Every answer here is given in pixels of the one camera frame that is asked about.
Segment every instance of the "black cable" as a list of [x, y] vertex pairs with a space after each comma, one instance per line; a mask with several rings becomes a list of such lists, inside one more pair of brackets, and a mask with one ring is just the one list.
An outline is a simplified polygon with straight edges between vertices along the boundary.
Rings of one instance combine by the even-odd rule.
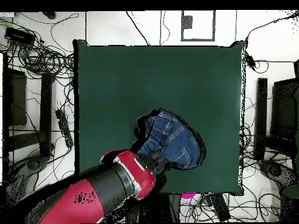
[[[165, 23], [164, 23], [165, 14], [166, 14], [166, 11], [164, 11], [164, 16], [163, 16], [163, 21], [162, 21], [162, 23], [163, 23], [163, 25], [166, 27], [166, 25], [165, 25]], [[169, 31], [168, 27], [166, 27], [166, 29], [168, 30], [168, 37], [167, 37], [166, 40], [163, 41], [163, 43], [161, 44], [161, 46], [162, 46], [166, 41], [168, 41], [169, 36], [171, 35], [171, 32]]]
[[78, 17], [79, 17], [79, 14], [78, 14], [78, 13], [71, 14], [69, 17], [67, 17], [67, 18], [65, 18], [65, 19], [63, 19], [63, 20], [61, 20], [61, 21], [59, 21], [59, 22], [56, 22], [56, 23], [51, 27], [51, 37], [52, 37], [52, 39], [54, 40], [54, 42], [56, 43], [56, 45], [58, 45], [61, 49], [63, 49], [64, 51], [67, 51], [67, 52], [69, 52], [69, 53], [72, 53], [72, 51], [68, 51], [68, 50], [64, 49], [64, 48], [63, 48], [62, 46], [60, 46], [60, 45], [56, 42], [56, 40], [53, 38], [52, 29], [53, 29], [53, 27], [54, 27], [55, 25], [57, 25], [57, 24], [59, 24], [59, 23], [61, 23], [61, 22], [64, 22], [65, 20], [72, 19], [72, 18], [78, 18]]
[[135, 22], [133, 21], [132, 17], [128, 14], [128, 12], [126, 11], [127, 16], [131, 19], [133, 25], [135, 26], [135, 28], [137, 29], [137, 31], [140, 33], [140, 35], [143, 37], [143, 39], [145, 40], [145, 42], [147, 43], [147, 46], [150, 46], [149, 42], [147, 41], [147, 39], [143, 36], [143, 34], [140, 32], [139, 28], [136, 26]]
[[[56, 143], [57, 143], [57, 141], [58, 141], [60, 138], [63, 138], [63, 136], [60, 136], [59, 138], [56, 139], [55, 144], [54, 144], [54, 147], [56, 147]], [[55, 169], [54, 169], [55, 151], [56, 151], [56, 149], [54, 149], [54, 155], [53, 155], [53, 160], [52, 160], [52, 162], [53, 162], [53, 173], [54, 173], [55, 178], [57, 179], [57, 181], [59, 181], [59, 179], [57, 178], [57, 176], [56, 176], [56, 174], [55, 174]]]
[[[267, 24], [258, 26], [258, 27], [256, 27], [256, 28], [252, 29], [252, 30], [248, 33], [247, 37], [245, 38], [245, 42], [246, 42], [247, 45], [248, 45], [249, 36], [250, 36], [250, 34], [251, 34], [254, 30], [256, 30], [256, 29], [259, 29], [259, 28], [261, 28], [261, 27], [265, 27], [265, 26], [267, 26], [267, 25], [269, 25], [269, 24], [272, 24], [272, 23], [279, 22], [279, 21], [281, 21], [281, 20], [287, 20], [287, 19], [292, 19], [292, 18], [297, 18], [297, 17], [299, 17], [299, 10], [295, 11], [295, 12], [294, 12], [292, 15], [290, 15], [290, 16], [286, 16], [286, 17], [283, 17], [283, 18], [279, 18], [279, 19], [276, 19], [276, 20], [272, 20], [271, 22], [269, 22], [269, 23], [267, 23]], [[253, 58], [247, 53], [247, 51], [245, 52], [245, 56], [246, 56], [246, 62], [248, 63], [248, 65], [249, 65], [249, 66], [250, 66], [256, 73], [262, 74], [262, 73], [265, 73], [265, 72], [269, 69], [269, 63], [268, 63], [268, 61], [266, 61], [266, 60], [257, 60], [257, 61], [254, 61]], [[257, 71], [257, 68], [256, 68], [256, 62], [260, 62], [260, 61], [267, 62], [267, 69], [266, 69], [265, 71], [263, 71], [263, 72], [258, 72], [258, 71]]]
[[[57, 160], [57, 159], [62, 158], [61, 161], [60, 161], [59, 164], [55, 167], [54, 170], [56, 170], [56, 168], [57, 168], [57, 167], [60, 165], [60, 163], [63, 161], [63, 158], [65, 158], [65, 156], [66, 156], [67, 154], [69, 154], [71, 150], [72, 150], [72, 149], [68, 149], [68, 151], [67, 151], [64, 155], [62, 155], [62, 156], [60, 156], [60, 157], [54, 159], [54, 160]], [[49, 176], [50, 176], [52, 173], [53, 173], [53, 171], [52, 171], [52, 172], [51, 172], [51, 173], [50, 173], [50, 174], [49, 174], [49, 175], [48, 175], [42, 182], [44, 182], [47, 178], [49, 178]]]
[[67, 173], [75, 173], [75, 171], [66, 171], [66, 172], [61, 176], [61, 179], [60, 179], [60, 180], [62, 180], [62, 178], [63, 178]]
[[273, 194], [273, 193], [265, 193], [265, 194], [263, 194], [263, 195], [261, 195], [261, 196], [259, 197], [259, 201], [258, 201], [259, 212], [260, 212], [260, 215], [261, 215], [261, 217], [262, 217], [262, 219], [263, 219], [264, 222], [266, 222], [266, 220], [265, 220], [264, 217], [263, 217], [265, 214], [263, 214], [263, 212], [262, 212], [263, 207], [260, 206], [260, 205], [261, 205], [260, 201], [261, 201], [261, 199], [262, 199], [263, 197], [265, 197], [265, 196], [267, 196], [267, 195], [271, 195], [271, 196], [273, 196], [273, 197], [276, 197], [278, 200], [280, 200], [280, 198], [279, 198], [277, 195]]

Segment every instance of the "green tablecloth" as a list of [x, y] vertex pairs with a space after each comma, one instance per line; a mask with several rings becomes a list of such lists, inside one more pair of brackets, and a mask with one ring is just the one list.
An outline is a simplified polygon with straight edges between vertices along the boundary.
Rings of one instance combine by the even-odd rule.
[[202, 166], [167, 172], [162, 192], [241, 194], [243, 43], [232, 48], [77, 45], [81, 172], [110, 149], [129, 149], [136, 119], [162, 108], [184, 118], [207, 149]]

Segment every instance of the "denim jeans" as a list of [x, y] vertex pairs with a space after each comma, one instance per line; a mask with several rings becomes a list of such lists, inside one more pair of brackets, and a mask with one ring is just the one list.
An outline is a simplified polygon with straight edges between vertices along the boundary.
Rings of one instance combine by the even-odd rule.
[[[160, 151], [159, 158], [174, 163], [178, 169], [197, 167], [200, 150], [192, 133], [171, 113], [161, 110], [145, 120], [146, 142], [137, 155], [141, 158]], [[164, 170], [165, 164], [155, 167], [154, 173]]]

